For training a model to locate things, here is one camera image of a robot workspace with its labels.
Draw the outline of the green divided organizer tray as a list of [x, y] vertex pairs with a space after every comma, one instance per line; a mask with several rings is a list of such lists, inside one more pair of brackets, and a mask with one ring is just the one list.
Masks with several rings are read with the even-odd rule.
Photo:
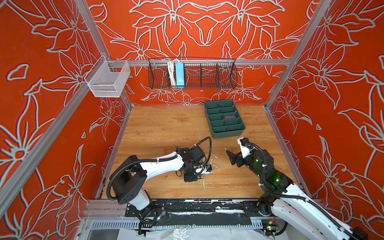
[[204, 103], [205, 114], [214, 139], [240, 136], [246, 126], [232, 100]]

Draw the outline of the purple teal yellow sock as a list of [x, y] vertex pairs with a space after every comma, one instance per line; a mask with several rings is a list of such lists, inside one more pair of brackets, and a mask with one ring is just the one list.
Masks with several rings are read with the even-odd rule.
[[225, 120], [229, 120], [229, 119], [236, 119], [238, 116], [236, 114], [234, 115], [223, 115], [223, 118]]

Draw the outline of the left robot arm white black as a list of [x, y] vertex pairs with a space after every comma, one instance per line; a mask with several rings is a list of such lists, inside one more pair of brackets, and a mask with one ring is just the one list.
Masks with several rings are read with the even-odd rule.
[[129, 156], [109, 177], [106, 195], [110, 201], [128, 204], [141, 224], [153, 225], [160, 220], [160, 209], [154, 204], [143, 185], [146, 181], [168, 172], [180, 172], [184, 182], [196, 182], [210, 174], [212, 139], [206, 137], [191, 148], [176, 147], [169, 155], [139, 159]]

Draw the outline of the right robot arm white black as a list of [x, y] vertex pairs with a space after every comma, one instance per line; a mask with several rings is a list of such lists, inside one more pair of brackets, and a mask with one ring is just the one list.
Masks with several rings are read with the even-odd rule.
[[227, 151], [230, 162], [245, 166], [260, 180], [264, 194], [258, 200], [263, 216], [273, 215], [291, 225], [310, 240], [366, 240], [368, 234], [352, 228], [329, 214], [274, 166], [274, 159], [248, 138], [237, 140], [241, 151]]

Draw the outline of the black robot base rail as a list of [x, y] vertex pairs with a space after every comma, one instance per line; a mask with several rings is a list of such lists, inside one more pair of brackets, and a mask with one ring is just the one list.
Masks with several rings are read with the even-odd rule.
[[173, 228], [282, 228], [285, 221], [274, 215], [263, 216], [258, 199], [153, 199], [160, 218], [152, 230]]

